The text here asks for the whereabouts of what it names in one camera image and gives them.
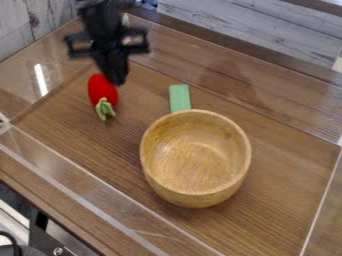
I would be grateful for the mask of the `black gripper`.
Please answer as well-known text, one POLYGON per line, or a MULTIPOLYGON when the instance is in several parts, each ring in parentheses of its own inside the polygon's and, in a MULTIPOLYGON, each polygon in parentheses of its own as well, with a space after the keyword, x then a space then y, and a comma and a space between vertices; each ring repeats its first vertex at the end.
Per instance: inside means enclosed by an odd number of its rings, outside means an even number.
POLYGON ((130 26, 124 18, 123 11, 134 6, 135 2, 136 0, 73 0, 84 30, 64 37, 72 58, 94 57, 96 53, 107 55, 103 73, 116 86, 126 83, 130 71, 128 55, 111 52, 150 52, 148 30, 130 26))

